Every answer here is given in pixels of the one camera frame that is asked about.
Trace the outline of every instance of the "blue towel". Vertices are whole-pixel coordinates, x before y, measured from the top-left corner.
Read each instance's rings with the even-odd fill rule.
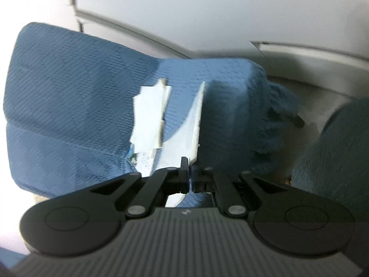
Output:
[[[164,141],[206,81],[199,162],[229,174],[265,174],[282,148],[283,117],[297,100],[254,62],[157,59],[83,33],[31,23],[18,36],[4,111],[10,169],[23,189],[63,195],[131,172],[132,98],[166,78],[172,86]]]
[[[0,262],[7,268],[12,268],[21,262],[26,255],[0,247]]]
[[[369,99],[344,105],[298,160],[292,186],[337,201],[369,222]]]

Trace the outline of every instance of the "ribbed gray surface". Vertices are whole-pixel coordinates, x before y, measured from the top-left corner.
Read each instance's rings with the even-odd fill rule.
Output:
[[[106,247],[58,259],[31,254],[13,269],[27,277],[95,276],[357,276],[343,254],[297,259],[262,244],[245,221],[217,208],[162,208],[131,220]]]

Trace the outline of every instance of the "white surface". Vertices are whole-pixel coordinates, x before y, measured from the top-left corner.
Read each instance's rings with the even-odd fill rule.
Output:
[[[156,169],[169,166],[179,168],[181,166],[181,157],[187,157],[189,163],[193,163],[196,160],[204,89],[205,82],[202,82],[185,121],[174,135],[163,143]]]
[[[253,42],[369,57],[369,0],[77,0],[77,8],[199,53]]]
[[[135,169],[142,177],[149,177],[154,166],[156,149],[137,153]]]
[[[268,75],[283,76],[350,96],[369,95],[369,61],[316,49],[258,45]]]
[[[3,108],[6,75],[15,40],[27,23],[38,21],[77,30],[68,0],[0,0],[0,104]],[[27,254],[19,233],[19,220],[34,205],[33,194],[21,190],[10,175],[6,121],[0,112],[0,246]]]
[[[124,45],[128,48],[134,49],[149,56],[157,58],[168,58],[168,57],[177,58],[175,55],[169,52],[163,51],[157,47],[148,44],[143,40],[139,40],[128,34],[124,34],[112,28],[105,27],[87,20],[82,21],[85,23],[83,24],[83,31],[86,34],[110,40],[111,42],[119,43],[121,45]]]
[[[133,97],[135,122],[130,142],[134,153],[162,147],[163,115],[172,89],[165,82],[159,79],[154,86],[141,86],[140,93]]]

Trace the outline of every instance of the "textured blue fabric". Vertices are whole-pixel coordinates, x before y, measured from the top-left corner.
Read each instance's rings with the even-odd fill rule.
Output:
[[[183,123],[206,81],[199,162],[236,174],[270,172],[282,117],[297,114],[288,90],[247,59],[156,59],[46,24],[20,32],[6,84],[10,168],[26,190],[53,197],[132,171],[125,156],[132,97],[166,78],[172,86],[164,140]]]
[[[7,268],[12,268],[21,262],[26,255],[0,247],[0,262]]]
[[[357,222],[369,222],[368,113],[367,98],[334,113],[292,172],[292,186],[341,203]]]

